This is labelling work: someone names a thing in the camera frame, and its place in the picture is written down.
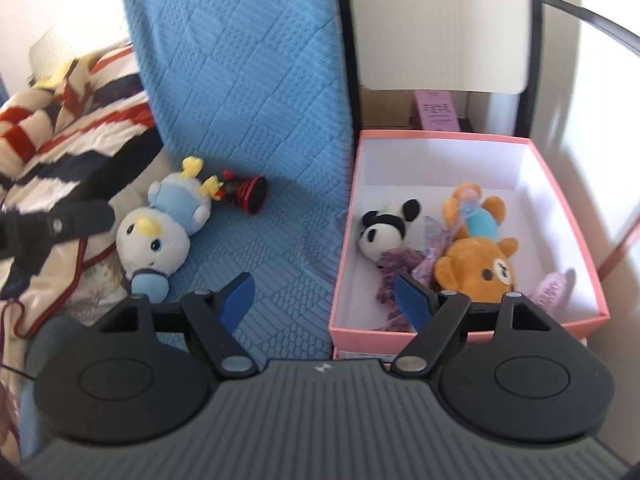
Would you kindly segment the blue textured bed cover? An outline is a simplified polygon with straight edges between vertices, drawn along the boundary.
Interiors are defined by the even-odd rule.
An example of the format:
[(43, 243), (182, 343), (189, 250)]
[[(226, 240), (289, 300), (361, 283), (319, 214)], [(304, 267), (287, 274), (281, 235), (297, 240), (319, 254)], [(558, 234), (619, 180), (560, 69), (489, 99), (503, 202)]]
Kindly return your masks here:
[(160, 136), (269, 184), (250, 216), (218, 205), (169, 296), (252, 274), (236, 331), (258, 363), (325, 359), (352, 180), (352, 115), (337, 0), (124, 0)]

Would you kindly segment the red black figurine toy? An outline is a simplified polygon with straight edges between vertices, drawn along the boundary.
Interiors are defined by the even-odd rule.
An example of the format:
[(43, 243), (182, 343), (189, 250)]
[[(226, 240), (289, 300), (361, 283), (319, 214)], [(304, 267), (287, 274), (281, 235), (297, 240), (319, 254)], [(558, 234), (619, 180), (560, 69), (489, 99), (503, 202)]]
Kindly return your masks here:
[(242, 209), (247, 214), (259, 214), (269, 190), (264, 176), (243, 177), (224, 170), (213, 199)]

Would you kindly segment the striped red navy blanket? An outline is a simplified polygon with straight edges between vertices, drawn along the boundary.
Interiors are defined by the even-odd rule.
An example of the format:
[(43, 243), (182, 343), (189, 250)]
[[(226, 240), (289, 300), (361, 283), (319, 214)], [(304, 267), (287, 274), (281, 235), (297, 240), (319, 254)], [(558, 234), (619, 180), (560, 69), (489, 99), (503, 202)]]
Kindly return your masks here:
[(1, 208), (105, 200), (122, 220), (162, 156), (132, 44), (74, 58), (1, 107)]

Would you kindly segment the beige pillow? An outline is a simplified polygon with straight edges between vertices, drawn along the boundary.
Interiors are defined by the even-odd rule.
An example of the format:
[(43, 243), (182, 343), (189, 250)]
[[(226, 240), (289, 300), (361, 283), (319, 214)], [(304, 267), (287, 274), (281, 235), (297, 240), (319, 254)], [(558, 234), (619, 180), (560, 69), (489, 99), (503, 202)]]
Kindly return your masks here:
[(143, 206), (149, 186), (171, 171), (172, 163), (165, 150), (156, 154), (118, 153), (63, 197), (73, 204), (105, 200), (114, 211), (114, 224), (104, 233), (51, 247), (35, 273), (14, 262), (2, 264), (1, 307), (6, 315), (6, 330), (13, 337), (32, 336), (64, 306), (78, 287), (82, 272), (114, 252), (119, 222)]

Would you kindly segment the panda plush toy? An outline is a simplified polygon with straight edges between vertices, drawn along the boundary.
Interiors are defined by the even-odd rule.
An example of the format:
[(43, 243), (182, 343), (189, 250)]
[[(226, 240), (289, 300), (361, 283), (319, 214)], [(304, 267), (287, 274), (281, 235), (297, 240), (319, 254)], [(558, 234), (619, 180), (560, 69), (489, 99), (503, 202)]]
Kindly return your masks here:
[(382, 210), (367, 211), (360, 219), (357, 242), (360, 252), (372, 262), (378, 262), (389, 250), (404, 246), (409, 226), (421, 211), (421, 203), (415, 198)]

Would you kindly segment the black metal chair frame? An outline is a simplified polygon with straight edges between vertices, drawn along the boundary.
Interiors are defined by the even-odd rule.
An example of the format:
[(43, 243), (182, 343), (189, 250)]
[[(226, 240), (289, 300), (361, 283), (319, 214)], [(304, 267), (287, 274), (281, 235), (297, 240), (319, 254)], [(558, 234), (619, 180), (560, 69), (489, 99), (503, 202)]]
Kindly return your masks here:
[(637, 53), (639, 37), (566, 0), (337, 0), (352, 128), (360, 90), (436, 89), (518, 96), (514, 133), (532, 130), (544, 8), (559, 10)]

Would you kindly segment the purple floral fabric scrunchie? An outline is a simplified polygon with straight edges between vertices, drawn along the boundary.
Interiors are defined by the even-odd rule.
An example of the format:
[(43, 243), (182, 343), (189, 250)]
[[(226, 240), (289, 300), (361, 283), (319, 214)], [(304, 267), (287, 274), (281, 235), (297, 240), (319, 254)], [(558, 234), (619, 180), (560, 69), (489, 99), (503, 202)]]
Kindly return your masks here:
[[(394, 283), (401, 273), (408, 273), (423, 285), (434, 290), (435, 263), (441, 257), (452, 240), (451, 233), (438, 221), (431, 217), (424, 218), (422, 249), (401, 247), (392, 249), (382, 255), (378, 262), (381, 273), (381, 284), (378, 286), (375, 299), (382, 306), (388, 307), (386, 324), (380, 327), (384, 332), (415, 332), (411, 324), (397, 307)], [(433, 299), (433, 313), (438, 309)]]

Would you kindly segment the pink paper card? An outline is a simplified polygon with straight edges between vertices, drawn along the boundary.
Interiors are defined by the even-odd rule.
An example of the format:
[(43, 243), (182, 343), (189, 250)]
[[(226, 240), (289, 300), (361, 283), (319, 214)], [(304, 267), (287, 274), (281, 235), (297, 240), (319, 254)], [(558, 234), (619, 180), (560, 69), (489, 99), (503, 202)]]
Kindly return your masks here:
[(449, 91), (414, 90), (412, 125), (416, 130), (458, 132), (460, 124)]

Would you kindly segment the pink fluffy hair clip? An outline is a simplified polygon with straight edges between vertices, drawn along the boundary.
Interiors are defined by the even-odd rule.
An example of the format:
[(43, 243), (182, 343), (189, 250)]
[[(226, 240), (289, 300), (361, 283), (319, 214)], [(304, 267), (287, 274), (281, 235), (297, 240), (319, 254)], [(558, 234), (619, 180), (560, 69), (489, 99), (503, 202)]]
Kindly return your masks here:
[(566, 307), (575, 281), (574, 269), (549, 273), (538, 283), (529, 299), (548, 315), (555, 316)]

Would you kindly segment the pink storage box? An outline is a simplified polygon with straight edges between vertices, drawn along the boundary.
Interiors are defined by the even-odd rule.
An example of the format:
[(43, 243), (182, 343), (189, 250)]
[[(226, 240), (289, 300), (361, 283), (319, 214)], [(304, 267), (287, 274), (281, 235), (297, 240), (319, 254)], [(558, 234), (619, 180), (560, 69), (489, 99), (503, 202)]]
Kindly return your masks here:
[(559, 185), (513, 136), (361, 135), (330, 317), (338, 356), (391, 361), (432, 316), (400, 310), (401, 273), (477, 301), (520, 292), (577, 338), (610, 317)]

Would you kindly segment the orange bear plush toy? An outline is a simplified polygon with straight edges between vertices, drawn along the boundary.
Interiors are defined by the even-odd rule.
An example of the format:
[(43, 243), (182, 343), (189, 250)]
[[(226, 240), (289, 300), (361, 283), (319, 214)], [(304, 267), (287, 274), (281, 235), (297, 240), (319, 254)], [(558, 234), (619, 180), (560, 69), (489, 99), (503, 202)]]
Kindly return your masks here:
[(478, 184), (465, 182), (442, 204), (442, 218), (452, 242), (435, 263), (435, 282), (474, 302), (498, 304), (515, 289), (510, 258), (518, 251), (518, 240), (499, 237), (506, 203), (484, 195)]

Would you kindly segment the white blue penguin plush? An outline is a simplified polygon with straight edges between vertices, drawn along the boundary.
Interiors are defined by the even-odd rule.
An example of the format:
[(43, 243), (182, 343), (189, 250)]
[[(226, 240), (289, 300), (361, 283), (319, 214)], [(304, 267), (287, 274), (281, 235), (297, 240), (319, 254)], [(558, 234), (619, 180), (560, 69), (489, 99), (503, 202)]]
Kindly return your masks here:
[(220, 181), (198, 178), (203, 159), (189, 156), (182, 169), (152, 183), (148, 204), (126, 215), (116, 233), (116, 250), (130, 292), (153, 304), (169, 294), (169, 278), (188, 258), (191, 236), (209, 219)]

